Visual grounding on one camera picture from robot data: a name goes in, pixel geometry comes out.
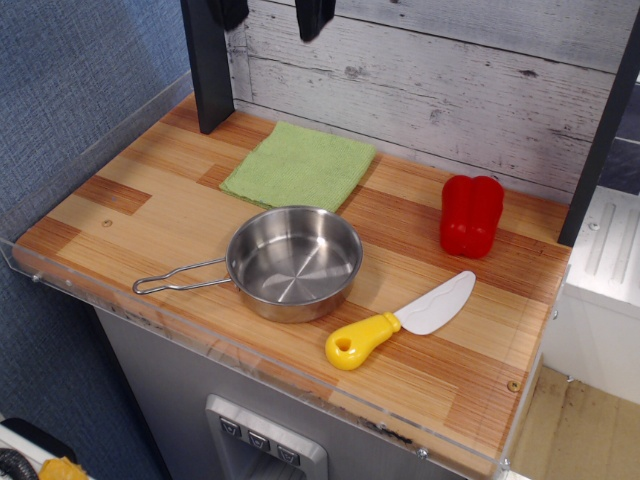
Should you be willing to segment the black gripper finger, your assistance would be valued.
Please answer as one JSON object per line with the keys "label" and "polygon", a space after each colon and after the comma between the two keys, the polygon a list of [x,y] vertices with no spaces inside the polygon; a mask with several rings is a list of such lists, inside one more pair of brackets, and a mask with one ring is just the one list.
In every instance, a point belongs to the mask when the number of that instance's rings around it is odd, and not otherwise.
{"label": "black gripper finger", "polygon": [[214,21],[225,31],[237,28],[249,15],[247,0],[208,0]]}
{"label": "black gripper finger", "polygon": [[296,18],[300,38],[311,42],[321,33],[335,14],[335,0],[296,0]]}

